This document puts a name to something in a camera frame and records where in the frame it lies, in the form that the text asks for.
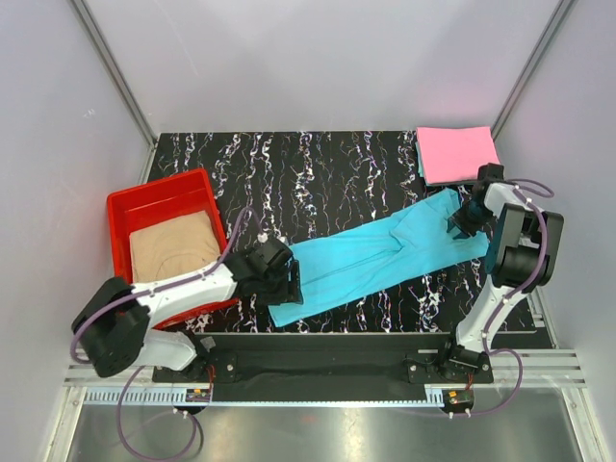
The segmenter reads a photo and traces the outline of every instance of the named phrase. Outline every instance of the metal frame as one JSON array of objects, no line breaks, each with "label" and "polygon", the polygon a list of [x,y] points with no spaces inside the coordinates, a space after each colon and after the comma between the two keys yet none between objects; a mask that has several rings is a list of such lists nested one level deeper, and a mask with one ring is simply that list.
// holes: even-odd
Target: metal frame
[{"label": "metal frame", "polygon": [[[530,349],[519,350],[525,366],[522,387],[531,389],[551,388],[562,393],[577,444],[585,462],[609,461],[606,444],[598,425],[593,407],[588,395],[588,389],[583,373],[579,367],[576,353],[571,349]],[[477,388],[511,388],[516,380],[517,363],[512,357],[499,355],[492,362],[495,383],[475,384]],[[61,416],[58,419],[57,430],[48,447],[49,462],[65,462],[68,457],[77,423],[84,405],[114,404],[127,378],[134,372],[131,368],[111,378],[101,379],[90,366],[73,364],[68,370],[64,381],[65,399]],[[187,388],[209,389],[208,383],[168,383],[152,381],[153,368],[144,369],[131,386],[131,392],[141,401],[152,399],[156,405],[172,404],[178,393],[186,393]],[[440,407],[442,392],[454,385],[434,384],[425,387],[426,400],[415,402],[398,401],[320,401],[320,402],[225,402],[212,403],[219,406],[250,406],[250,407]]]},{"label": "metal frame", "polygon": [[126,79],[122,74],[119,66],[117,65],[116,59],[105,40],[103,33],[100,30],[100,27],[96,23],[94,16],[85,0],[68,0],[70,5],[73,7],[75,14],[78,19],[84,26],[86,33],[88,34],[90,41],[98,54],[101,63],[107,69],[109,76],[114,83],[117,91],[119,92],[122,101],[126,105],[126,109],[130,113],[133,120],[137,124],[137,127],[143,138],[147,142],[147,144],[153,148],[156,145],[156,139],[158,139],[158,135],[154,133],[152,127],[147,121],[143,111],[141,110],[135,95],[131,92],[128,84],[126,83]]},{"label": "metal frame", "polygon": [[577,0],[560,0],[558,5],[554,9],[552,16],[548,20],[548,24],[546,28],[541,33],[541,37],[537,41],[537,44],[533,48],[526,64],[524,65],[518,80],[513,86],[513,89],[507,96],[507,99],[500,110],[499,116],[497,117],[494,125],[492,125],[492,138],[495,140],[499,133],[502,130],[502,127],[509,119],[509,116],[513,112],[513,108],[518,103],[520,96],[524,92],[528,81],[534,74],[538,65],[541,63],[543,58],[546,55],[546,51],[550,47],[550,44],[554,40],[557,32],[560,30],[560,27],[563,25],[565,19],[571,12],[574,4]]}]

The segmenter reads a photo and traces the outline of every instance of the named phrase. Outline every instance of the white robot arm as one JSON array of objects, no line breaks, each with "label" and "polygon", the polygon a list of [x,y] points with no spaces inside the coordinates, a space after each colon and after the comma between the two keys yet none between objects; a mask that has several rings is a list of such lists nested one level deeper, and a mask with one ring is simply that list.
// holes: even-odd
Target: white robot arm
[{"label": "white robot arm", "polygon": [[[492,217],[498,221],[485,257],[487,281],[471,312],[439,351],[436,367],[447,380],[481,373],[488,362],[486,349],[511,310],[552,277],[564,218],[530,207],[517,188],[503,180],[502,166],[483,166],[471,199],[449,218],[449,231],[459,239],[473,236]],[[546,248],[539,261],[541,242]]]},{"label": "white robot arm", "polygon": [[[282,241],[268,239],[230,254],[224,263],[163,281],[129,285],[120,277],[109,279],[75,319],[72,330],[83,331],[81,345],[101,377],[129,366],[181,371],[195,359],[199,346],[181,332],[154,326],[195,306],[253,294],[265,304],[302,302],[299,264]],[[116,309],[97,315],[121,298],[126,301]]]}]

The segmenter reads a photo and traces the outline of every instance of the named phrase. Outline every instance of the black table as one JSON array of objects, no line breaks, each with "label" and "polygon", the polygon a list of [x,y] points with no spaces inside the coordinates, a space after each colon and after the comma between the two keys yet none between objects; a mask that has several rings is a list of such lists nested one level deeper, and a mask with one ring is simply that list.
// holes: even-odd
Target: black table
[{"label": "black table", "polygon": [[[149,181],[204,167],[228,233],[251,205],[266,230],[298,243],[387,217],[440,191],[419,176],[415,141],[412,131],[162,134]],[[454,188],[462,198],[470,191]],[[238,247],[256,237],[247,223]],[[446,332],[464,319],[484,281],[482,260],[472,260],[283,328],[251,299],[182,327],[195,333]],[[525,301],[501,329],[536,330]]]}]

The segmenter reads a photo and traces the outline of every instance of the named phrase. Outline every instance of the metal floor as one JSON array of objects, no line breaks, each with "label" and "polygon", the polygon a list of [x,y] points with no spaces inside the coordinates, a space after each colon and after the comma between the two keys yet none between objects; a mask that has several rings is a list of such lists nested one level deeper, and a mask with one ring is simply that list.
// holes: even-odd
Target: metal floor
[{"label": "metal floor", "polygon": [[[502,391],[506,396],[508,390]],[[477,409],[502,400],[476,390]],[[118,442],[115,407],[84,406],[67,460],[133,461]],[[131,433],[162,407],[126,406]],[[205,444],[183,460],[198,462],[514,462],[581,461],[560,392],[523,389],[505,410],[450,421],[434,409],[213,407],[197,417]],[[130,438],[150,457],[169,457],[186,444],[188,421],[167,416]]]}]

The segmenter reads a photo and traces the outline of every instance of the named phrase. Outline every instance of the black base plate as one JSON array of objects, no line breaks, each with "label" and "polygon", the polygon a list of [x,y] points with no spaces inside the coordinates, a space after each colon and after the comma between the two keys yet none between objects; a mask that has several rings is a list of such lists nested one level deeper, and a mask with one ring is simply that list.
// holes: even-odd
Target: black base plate
[{"label": "black base plate", "polygon": [[[467,384],[469,377],[460,373],[459,377],[444,378],[436,367],[436,353],[410,353],[406,355],[408,381],[414,385],[426,385],[436,383],[459,383]],[[473,377],[473,383],[494,383],[492,366],[488,365],[488,371],[481,370]]]}]

